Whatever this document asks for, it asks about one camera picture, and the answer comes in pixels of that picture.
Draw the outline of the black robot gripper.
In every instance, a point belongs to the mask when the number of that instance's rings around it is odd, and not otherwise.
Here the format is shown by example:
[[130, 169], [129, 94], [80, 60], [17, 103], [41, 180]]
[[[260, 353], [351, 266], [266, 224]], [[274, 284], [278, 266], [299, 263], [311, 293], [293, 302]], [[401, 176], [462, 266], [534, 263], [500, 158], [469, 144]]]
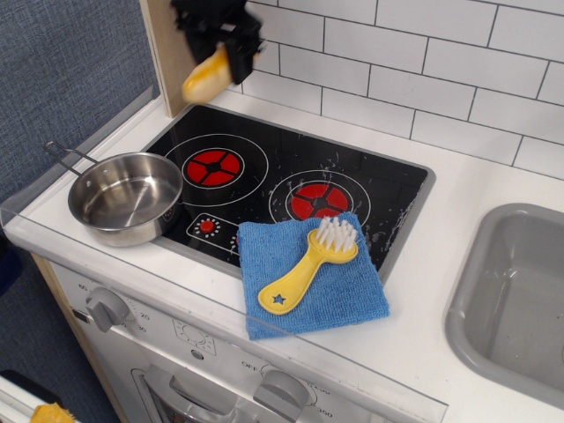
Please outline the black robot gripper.
[[225, 41], [233, 83], [241, 84], [263, 51], [262, 23], [246, 10], [246, 1], [178, 0], [171, 5], [197, 63], [212, 56]]

